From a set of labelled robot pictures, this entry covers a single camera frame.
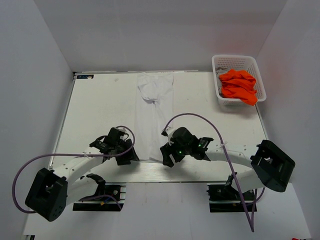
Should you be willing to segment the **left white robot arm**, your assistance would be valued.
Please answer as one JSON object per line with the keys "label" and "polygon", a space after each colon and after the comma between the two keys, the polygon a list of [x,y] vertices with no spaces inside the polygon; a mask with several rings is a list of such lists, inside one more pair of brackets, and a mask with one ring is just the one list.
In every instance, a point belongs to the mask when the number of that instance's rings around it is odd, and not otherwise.
{"label": "left white robot arm", "polygon": [[120,125],[110,129],[91,142],[82,153],[70,154],[72,159],[51,170],[42,168],[37,172],[25,199],[25,205],[47,221],[56,220],[66,206],[75,202],[118,200],[108,194],[105,179],[92,173],[107,160],[114,158],[117,165],[129,165],[138,161],[134,145],[134,133]]}

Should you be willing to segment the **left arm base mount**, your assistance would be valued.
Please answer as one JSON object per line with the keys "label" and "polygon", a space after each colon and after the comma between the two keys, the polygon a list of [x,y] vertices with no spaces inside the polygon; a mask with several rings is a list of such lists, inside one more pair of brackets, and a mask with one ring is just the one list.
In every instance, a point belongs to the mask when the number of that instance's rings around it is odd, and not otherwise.
{"label": "left arm base mount", "polygon": [[72,205],[74,212],[120,212],[126,199],[125,183],[106,183],[104,190]]}

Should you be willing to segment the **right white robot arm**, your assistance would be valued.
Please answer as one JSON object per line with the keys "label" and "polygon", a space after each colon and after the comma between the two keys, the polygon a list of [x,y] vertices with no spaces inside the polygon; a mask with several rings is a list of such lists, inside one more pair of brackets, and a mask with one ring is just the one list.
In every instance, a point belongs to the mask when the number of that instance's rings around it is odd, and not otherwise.
{"label": "right white robot arm", "polygon": [[291,157],[266,139],[254,147],[234,147],[214,143],[211,137],[198,138],[185,127],[168,127],[161,134],[167,138],[160,147],[164,166],[172,168],[189,156],[197,161],[227,162],[248,167],[246,172],[230,175],[226,182],[226,195],[233,200],[244,192],[263,187],[285,192],[296,166]]}

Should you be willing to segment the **white t shirt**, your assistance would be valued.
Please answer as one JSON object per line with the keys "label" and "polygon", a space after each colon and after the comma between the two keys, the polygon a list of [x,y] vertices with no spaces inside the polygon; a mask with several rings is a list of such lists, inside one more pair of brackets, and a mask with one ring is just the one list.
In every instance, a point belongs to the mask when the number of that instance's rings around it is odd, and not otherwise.
{"label": "white t shirt", "polygon": [[162,131],[173,117],[173,105],[173,73],[137,74],[134,148],[141,161],[162,162],[160,147],[168,142]]}

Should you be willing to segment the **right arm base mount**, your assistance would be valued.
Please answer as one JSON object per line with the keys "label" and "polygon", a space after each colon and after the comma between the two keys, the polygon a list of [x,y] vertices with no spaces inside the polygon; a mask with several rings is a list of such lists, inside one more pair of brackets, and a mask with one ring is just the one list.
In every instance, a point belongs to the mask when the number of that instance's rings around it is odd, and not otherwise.
{"label": "right arm base mount", "polygon": [[207,194],[211,213],[244,213],[240,194],[232,187],[234,177],[229,175],[226,183],[209,183]]}

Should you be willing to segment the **orange t shirt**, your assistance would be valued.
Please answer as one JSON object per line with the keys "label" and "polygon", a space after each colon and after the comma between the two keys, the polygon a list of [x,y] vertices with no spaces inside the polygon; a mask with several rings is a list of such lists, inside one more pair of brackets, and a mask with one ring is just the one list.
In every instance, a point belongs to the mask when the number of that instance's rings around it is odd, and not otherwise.
{"label": "orange t shirt", "polygon": [[257,80],[245,70],[231,69],[219,75],[221,96],[229,99],[239,99],[243,103],[254,106],[258,98],[255,84]]}

